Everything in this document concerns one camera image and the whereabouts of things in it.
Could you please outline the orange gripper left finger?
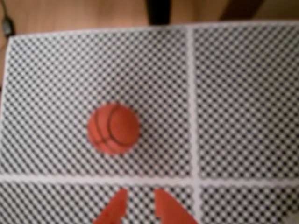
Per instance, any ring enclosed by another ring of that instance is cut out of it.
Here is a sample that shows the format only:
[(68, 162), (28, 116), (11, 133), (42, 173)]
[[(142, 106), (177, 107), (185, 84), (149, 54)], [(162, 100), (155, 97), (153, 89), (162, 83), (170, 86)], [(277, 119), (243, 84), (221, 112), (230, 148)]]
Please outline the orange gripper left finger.
[(93, 224), (120, 224), (126, 215), (128, 191), (120, 189), (110, 199), (102, 212), (93, 219)]

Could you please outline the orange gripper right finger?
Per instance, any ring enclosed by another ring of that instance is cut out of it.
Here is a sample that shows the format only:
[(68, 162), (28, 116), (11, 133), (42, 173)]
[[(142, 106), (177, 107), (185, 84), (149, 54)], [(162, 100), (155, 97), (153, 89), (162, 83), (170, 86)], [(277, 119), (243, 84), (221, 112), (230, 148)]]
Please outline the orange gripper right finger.
[(196, 219), (167, 191), (154, 191), (155, 215), (161, 224), (198, 224)]

